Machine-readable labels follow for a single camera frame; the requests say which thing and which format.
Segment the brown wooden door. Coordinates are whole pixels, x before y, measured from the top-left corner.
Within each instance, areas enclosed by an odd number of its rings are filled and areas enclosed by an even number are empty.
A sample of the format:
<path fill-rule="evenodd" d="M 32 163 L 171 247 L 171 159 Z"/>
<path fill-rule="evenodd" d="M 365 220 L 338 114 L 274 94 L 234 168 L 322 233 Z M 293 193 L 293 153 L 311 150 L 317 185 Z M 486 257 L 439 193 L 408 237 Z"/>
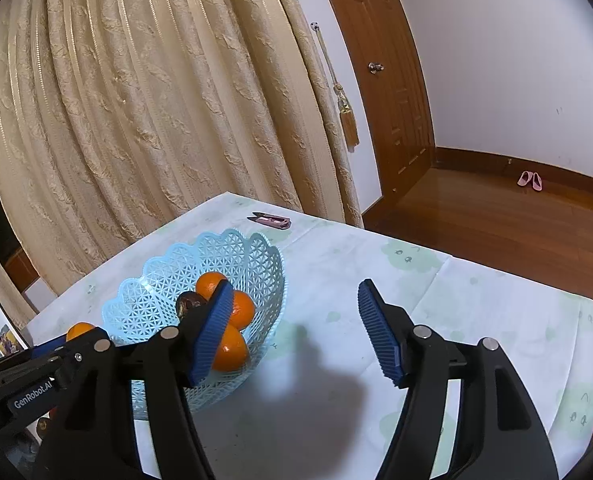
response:
<path fill-rule="evenodd" d="M 434 131 L 415 40 L 400 0 L 330 0 L 359 85 L 385 197 L 433 162 Z"/>

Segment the metal door knob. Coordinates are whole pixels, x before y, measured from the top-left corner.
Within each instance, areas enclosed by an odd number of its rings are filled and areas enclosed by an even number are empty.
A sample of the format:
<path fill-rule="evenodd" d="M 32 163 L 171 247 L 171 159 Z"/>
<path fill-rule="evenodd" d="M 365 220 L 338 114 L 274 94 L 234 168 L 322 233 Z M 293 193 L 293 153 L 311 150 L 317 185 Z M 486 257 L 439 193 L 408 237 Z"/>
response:
<path fill-rule="evenodd" d="M 368 70 L 372 75 L 374 75 L 374 74 L 383 72 L 384 66 L 381 63 L 370 62 L 368 64 Z"/>

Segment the mandarin orange with stem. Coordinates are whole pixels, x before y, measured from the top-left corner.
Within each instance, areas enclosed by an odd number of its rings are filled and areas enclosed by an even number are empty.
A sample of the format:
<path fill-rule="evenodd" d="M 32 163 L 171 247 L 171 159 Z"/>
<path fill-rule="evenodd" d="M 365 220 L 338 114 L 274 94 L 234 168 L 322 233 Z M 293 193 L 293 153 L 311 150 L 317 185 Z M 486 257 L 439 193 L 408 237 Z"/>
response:
<path fill-rule="evenodd" d="M 226 276 L 223 273 L 211 271 L 203 273 L 197 279 L 196 287 L 194 290 L 205 300 L 211 298 L 214 294 L 217 286 L 221 281 L 226 281 Z"/>

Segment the light blue lace plastic basket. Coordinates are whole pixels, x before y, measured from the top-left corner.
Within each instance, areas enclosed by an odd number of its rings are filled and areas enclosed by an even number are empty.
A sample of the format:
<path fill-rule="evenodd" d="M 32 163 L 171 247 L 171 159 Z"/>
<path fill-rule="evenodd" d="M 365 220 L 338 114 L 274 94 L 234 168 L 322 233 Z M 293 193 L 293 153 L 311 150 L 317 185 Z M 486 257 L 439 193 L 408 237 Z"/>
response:
<path fill-rule="evenodd" d="M 177 325 L 176 300 L 196 288 L 206 272 L 219 272 L 246 292 L 255 304 L 250 326 L 242 330 L 249 349 L 246 364 L 231 373 L 211 372 L 186 391 L 197 413 L 233 393 L 266 356 L 287 304 L 287 278 L 279 248 L 262 233 L 244 236 L 235 229 L 202 233 L 192 244 L 176 243 L 161 257 L 144 263 L 138 278 L 126 278 L 118 294 L 101 309 L 102 328 L 118 346 L 148 340 L 162 328 Z"/>

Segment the smooth orange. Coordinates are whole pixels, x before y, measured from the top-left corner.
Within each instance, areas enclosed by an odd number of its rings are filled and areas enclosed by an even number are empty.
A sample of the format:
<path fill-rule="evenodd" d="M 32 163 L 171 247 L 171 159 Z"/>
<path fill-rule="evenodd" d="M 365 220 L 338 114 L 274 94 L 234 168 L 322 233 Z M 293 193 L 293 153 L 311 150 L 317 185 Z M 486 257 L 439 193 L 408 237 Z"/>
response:
<path fill-rule="evenodd" d="M 256 307 L 252 298 L 242 290 L 235 290 L 229 323 L 237 330 L 244 330 L 252 323 L 255 310 Z"/>

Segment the curtain tieback tassel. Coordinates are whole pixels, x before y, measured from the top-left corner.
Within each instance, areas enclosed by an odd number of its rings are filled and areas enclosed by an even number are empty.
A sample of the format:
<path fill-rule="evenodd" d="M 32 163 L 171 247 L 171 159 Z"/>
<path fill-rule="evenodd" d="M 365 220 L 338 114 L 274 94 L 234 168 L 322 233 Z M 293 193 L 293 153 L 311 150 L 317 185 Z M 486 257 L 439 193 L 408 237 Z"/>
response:
<path fill-rule="evenodd" d="M 313 32 L 315 33 L 319 48 L 322 52 L 323 58 L 325 59 L 325 64 L 327 64 L 328 72 L 332 80 L 332 89 L 336 97 L 337 110 L 339 111 L 339 121 L 341 122 L 343 129 L 347 150 L 353 153 L 356 146 L 359 145 L 359 135 L 353 107 L 351 107 L 351 102 L 349 102 L 342 84 L 336 77 L 336 73 L 327 46 L 325 45 L 325 39 L 323 39 L 321 34 L 319 24 L 317 22 L 311 22 L 310 28 L 313 29 Z"/>

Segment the pink slipper right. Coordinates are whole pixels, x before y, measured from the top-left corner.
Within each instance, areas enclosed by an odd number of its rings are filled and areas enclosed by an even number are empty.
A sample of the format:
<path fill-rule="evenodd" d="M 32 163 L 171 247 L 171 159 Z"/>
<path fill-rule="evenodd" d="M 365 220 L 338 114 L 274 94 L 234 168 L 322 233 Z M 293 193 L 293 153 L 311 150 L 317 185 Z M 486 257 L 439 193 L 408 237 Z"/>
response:
<path fill-rule="evenodd" d="M 541 180 L 538 172 L 534 172 L 531 176 L 531 187 L 536 192 L 541 192 L 543 190 L 543 180 Z"/>

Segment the dark passion fruit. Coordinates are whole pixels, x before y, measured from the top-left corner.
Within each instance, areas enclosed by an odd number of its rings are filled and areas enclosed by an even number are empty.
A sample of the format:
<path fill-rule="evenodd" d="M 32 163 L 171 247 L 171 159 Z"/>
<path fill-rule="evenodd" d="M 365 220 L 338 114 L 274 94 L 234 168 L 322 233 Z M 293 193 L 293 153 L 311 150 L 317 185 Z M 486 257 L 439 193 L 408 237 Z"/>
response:
<path fill-rule="evenodd" d="M 176 299 L 176 313 L 180 321 L 193 309 L 202 308 L 208 302 L 203 296 L 192 290 L 182 292 Z"/>

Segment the pink slipper left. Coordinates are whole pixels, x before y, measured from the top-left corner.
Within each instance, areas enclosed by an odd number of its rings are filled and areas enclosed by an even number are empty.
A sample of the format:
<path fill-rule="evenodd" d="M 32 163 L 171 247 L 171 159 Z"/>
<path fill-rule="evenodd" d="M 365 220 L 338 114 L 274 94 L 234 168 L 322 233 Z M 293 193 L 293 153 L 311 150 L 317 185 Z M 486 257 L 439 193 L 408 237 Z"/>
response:
<path fill-rule="evenodd" d="M 525 186 L 528 186 L 531 183 L 533 175 L 534 174 L 531 171 L 523 171 L 519 177 L 519 180 L 517 180 L 517 185 L 519 185 L 520 188 L 525 188 Z"/>

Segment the yellow-orange oval orange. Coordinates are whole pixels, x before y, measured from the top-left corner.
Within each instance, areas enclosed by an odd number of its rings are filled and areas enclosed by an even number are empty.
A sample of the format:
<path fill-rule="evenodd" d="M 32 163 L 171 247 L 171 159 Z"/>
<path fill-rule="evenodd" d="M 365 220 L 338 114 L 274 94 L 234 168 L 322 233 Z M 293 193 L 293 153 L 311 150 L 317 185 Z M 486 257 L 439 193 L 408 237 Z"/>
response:
<path fill-rule="evenodd" d="M 73 339 L 82 336 L 83 334 L 86 334 L 95 328 L 96 326 L 94 324 L 90 324 L 88 322 L 78 322 L 68 329 L 65 335 L 65 340 L 72 341 Z"/>

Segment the wooden window sill cabinet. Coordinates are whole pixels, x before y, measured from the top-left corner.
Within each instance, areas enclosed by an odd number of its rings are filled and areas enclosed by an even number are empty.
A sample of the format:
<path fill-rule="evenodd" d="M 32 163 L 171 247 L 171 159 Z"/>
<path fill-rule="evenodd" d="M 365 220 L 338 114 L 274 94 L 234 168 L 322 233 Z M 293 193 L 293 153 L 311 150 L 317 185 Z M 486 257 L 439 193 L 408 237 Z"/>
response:
<path fill-rule="evenodd" d="M 39 279 L 39 274 L 22 247 L 6 260 L 4 269 L 19 292 L 25 292 Z"/>

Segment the pink thread snips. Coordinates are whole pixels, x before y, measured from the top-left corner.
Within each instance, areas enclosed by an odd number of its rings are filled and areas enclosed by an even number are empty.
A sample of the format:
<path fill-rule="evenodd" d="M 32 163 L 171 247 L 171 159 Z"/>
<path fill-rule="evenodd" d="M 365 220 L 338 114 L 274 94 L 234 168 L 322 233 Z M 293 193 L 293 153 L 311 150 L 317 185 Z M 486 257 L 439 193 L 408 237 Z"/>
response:
<path fill-rule="evenodd" d="M 277 216 L 276 214 L 261 211 L 253 211 L 248 217 L 248 220 L 258 223 L 261 226 L 267 226 L 267 228 L 281 231 L 289 229 L 292 224 L 289 217 Z"/>

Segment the beige curtain right panel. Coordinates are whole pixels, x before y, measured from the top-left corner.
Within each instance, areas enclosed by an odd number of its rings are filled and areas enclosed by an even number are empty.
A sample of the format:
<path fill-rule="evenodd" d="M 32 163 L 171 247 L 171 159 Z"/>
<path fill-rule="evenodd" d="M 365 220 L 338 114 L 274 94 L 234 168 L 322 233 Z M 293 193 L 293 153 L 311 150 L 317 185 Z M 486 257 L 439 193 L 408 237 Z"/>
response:
<path fill-rule="evenodd" d="M 361 225 L 298 0 L 0 0 L 0 200 L 54 292 L 223 192 Z"/>

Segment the pink slipper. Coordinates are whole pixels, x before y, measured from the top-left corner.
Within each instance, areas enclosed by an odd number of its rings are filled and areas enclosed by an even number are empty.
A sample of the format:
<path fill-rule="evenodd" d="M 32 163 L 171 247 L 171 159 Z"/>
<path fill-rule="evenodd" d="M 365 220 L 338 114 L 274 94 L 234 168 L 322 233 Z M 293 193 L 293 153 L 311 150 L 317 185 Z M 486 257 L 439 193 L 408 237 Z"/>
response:
<path fill-rule="evenodd" d="M 543 190 L 543 180 L 541 180 L 538 172 L 534 172 L 531 176 L 531 187 L 536 192 L 541 192 Z"/>
<path fill-rule="evenodd" d="M 534 174 L 531 171 L 523 171 L 519 177 L 519 180 L 517 180 L 517 185 L 519 185 L 520 188 L 525 188 L 525 186 L 528 186 L 531 183 L 533 175 Z"/>

